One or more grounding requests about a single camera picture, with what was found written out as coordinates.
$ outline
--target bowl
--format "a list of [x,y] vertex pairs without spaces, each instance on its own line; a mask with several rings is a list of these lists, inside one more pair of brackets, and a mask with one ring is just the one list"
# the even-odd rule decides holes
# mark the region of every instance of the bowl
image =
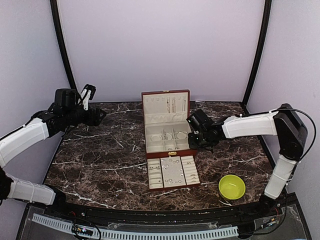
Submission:
[[246,192],[245,182],[236,175],[226,175],[219,181],[219,192],[226,200],[237,200]]

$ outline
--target white robotic arm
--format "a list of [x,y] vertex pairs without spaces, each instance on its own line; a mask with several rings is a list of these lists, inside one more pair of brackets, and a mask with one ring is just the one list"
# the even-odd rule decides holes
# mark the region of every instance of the white robotic arm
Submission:
[[194,129],[189,133],[191,149],[213,147],[221,140],[243,136],[278,136],[280,153],[271,178],[261,195],[260,203],[267,212],[275,204],[283,188],[301,160],[308,135],[306,126],[289,104],[262,114],[230,116],[218,122],[211,120],[201,109],[187,121]]
[[28,123],[0,138],[0,200],[7,198],[52,205],[56,193],[50,187],[16,178],[3,171],[17,155],[32,145],[64,132],[80,123],[97,126],[106,113],[90,108],[88,103],[96,88],[86,85],[81,93],[73,89],[58,89],[54,103],[47,111],[33,115]]

